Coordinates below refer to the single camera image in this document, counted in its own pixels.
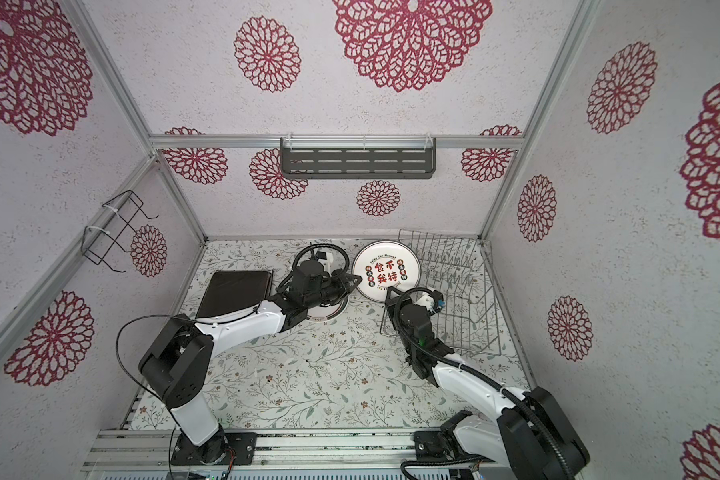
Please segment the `round plate red rim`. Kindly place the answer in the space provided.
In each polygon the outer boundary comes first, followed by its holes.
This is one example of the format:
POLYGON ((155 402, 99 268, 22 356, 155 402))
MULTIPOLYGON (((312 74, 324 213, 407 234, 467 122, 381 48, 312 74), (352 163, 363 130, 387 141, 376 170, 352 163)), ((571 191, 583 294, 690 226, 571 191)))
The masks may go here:
POLYGON ((326 322, 341 315, 348 305, 349 298, 343 298, 335 305, 318 306, 307 311, 307 319, 314 322, 326 322))

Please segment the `white round plate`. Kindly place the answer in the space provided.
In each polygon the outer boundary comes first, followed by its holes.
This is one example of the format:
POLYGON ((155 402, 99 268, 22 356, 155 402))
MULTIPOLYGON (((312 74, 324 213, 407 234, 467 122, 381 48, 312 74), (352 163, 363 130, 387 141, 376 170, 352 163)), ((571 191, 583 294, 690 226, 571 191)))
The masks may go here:
POLYGON ((416 287, 422 272, 421 261, 411 248, 384 240, 363 247, 351 267, 351 273, 362 278, 357 287, 359 293, 377 303, 384 302, 391 287, 401 291, 416 287))

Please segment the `black square plate yellow rim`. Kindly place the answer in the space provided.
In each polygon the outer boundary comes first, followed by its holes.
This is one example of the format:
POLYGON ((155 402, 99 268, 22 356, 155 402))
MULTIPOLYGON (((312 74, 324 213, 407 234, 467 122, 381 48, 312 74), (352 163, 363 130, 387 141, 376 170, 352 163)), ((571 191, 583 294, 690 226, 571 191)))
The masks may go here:
POLYGON ((196 319, 252 309, 270 293, 272 273, 265 270, 217 271, 210 279, 196 319))

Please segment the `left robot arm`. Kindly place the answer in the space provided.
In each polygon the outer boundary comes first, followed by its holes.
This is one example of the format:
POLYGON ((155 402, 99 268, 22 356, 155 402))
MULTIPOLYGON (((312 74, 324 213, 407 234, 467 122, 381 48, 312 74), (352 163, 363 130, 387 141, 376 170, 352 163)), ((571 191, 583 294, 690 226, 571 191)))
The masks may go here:
POLYGON ((303 248, 278 285, 272 278, 265 270, 214 273, 204 296, 209 310, 194 318, 169 317, 138 364, 181 440, 203 463, 218 461, 229 449, 203 392, 211 363, 242 344, 293 329, 313 309, 342 303, 361 282, 348 253, 331 243, 303 248))

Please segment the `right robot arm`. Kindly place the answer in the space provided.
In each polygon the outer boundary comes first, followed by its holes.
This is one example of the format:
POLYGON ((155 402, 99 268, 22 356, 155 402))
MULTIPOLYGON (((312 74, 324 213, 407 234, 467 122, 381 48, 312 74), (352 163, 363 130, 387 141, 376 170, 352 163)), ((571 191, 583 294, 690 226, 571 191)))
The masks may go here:
POLYGON ((573 479, 590 453, 555 397, 542 387, 507 387, 479 371, 435 334, 441 292, 388 289, 386 315, 414 373, 471 405, 441 425, 429 463, 491 461, 518 479, 573 479))

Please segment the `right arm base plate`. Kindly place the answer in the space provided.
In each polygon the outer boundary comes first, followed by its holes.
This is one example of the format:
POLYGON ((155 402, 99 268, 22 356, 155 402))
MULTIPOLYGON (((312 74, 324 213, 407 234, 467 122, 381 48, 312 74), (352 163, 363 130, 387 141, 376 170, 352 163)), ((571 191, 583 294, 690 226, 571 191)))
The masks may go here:
POLYGON ((467 453, 460 447, 455 437, 449 433, 435 430, 418 430, 413 433, 416 460, 420 462, 468 462, 483 461, 487 457, 467 453))

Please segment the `grey wall shelf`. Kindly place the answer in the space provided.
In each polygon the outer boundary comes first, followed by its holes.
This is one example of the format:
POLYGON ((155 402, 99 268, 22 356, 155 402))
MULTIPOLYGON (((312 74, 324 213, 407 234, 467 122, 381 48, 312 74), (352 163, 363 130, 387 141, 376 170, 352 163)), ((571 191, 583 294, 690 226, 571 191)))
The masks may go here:
POLYGON ((334 142, 280 140, 280 171, 289 180, 420 180, 436 171, 436 140, 334 142))

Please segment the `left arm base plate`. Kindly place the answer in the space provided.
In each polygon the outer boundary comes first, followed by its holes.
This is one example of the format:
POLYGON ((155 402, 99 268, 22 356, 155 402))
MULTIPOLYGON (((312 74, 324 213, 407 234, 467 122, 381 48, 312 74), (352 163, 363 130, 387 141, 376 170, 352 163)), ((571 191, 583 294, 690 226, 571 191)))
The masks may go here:
POLYGON ((224 439, 216 433, 201 446, 194 445, 181 433, 173 446, 171 466, 250 465, 256 448, 256 433, 227 432, 224 439))

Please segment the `aluminium mounting rail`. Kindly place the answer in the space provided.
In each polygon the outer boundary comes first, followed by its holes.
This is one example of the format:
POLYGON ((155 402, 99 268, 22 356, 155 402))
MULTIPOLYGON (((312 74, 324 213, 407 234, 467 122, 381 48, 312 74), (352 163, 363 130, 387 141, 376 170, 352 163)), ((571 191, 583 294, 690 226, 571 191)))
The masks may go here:
MULTIPOLYGON (((253 461, 242 470, 396 468, 416 457, 414 428, 232 429, 258 435, 253 461)), ((171 430, 102 430, 80 470, 92 472, 187 471, 169 465, 178 437, 171 430)))

